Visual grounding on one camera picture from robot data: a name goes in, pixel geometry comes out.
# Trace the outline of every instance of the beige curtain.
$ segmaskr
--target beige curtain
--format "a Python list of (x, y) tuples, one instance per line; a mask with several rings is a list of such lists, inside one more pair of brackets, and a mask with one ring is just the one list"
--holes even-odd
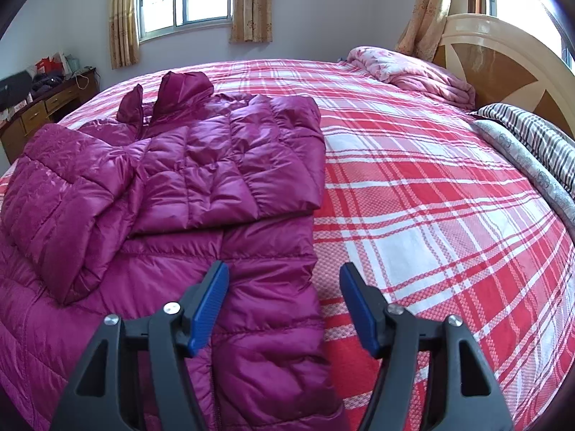
[(413, 15), (396, 46), (405, 55), (431, 61), (445, 29), (451, 0), (415, 0)]
[(110, 2), (110, 55), (112, 69), (135, 65), (140, 61), (134, 0)]
[(271, 41), (271, 0), (234, 0), (232, 42)]

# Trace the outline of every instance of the purple puffer jacket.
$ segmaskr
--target purple puffer jacket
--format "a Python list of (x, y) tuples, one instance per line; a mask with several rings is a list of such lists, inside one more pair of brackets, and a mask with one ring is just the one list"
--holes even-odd
[(347, 429), (310, 282), (319, 122), (308, 97), (213, 96), (204, 74), (168, 73), (153, 108), (137, 86), (117, 120), (36, 134), (0, 225), (0, 384), (35, 429), (106, 314), (150, 315), (218, 259), (229, 293), (188, 364), (209, 427)]

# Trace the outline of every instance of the metal pin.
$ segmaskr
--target metal pin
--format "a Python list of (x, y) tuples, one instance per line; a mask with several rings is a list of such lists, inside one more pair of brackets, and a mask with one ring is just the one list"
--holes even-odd
[(168, 303), (164, 306), (164, 312), (166, 314), (177, 314), (180, 311), (180, 305), (179, 303)]
[(400, 316), (405, 312), (405, 308), (402, 305), (398, 305), (397, 303), (392, 303), (391, 305), (387, 306), (387, 311), (390, 314), (395, 314), (396, 316)]
[(452, 314), (447, 318), (447, 322), (451, 324), (453, 327), (459, 328), (463, 325), (464, 320), (461, 318), (461, 316)]
[(118, 316), (117, 314), (108, 314), (104, 318), (104, 324), (107, 326), (115, 326), (119, 322), (120, 322), (120, 316)]

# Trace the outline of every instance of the headboard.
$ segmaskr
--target headboard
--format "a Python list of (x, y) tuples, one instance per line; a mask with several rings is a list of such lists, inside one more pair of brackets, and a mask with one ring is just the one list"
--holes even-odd
[(575, 133), (575, 76), (535, 37), (482, 14), (447, 18), (433, 63), (477, 91), (477, 108), (503, 102)]

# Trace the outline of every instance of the gray patterned pillow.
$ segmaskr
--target gray patterned pillow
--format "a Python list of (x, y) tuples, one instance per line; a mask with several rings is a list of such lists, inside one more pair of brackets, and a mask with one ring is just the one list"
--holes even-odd
[(575, 198), (575, 142), (559, 128), (534, 113), (495, 103), (479, 109), (478, 116), (507, 128)]
[(499, 123), (476, 120), (471, 126), (533, 183), (549, 207), (563, 221), (571, 239), (575, 242), (575, 201), (553, 175)]

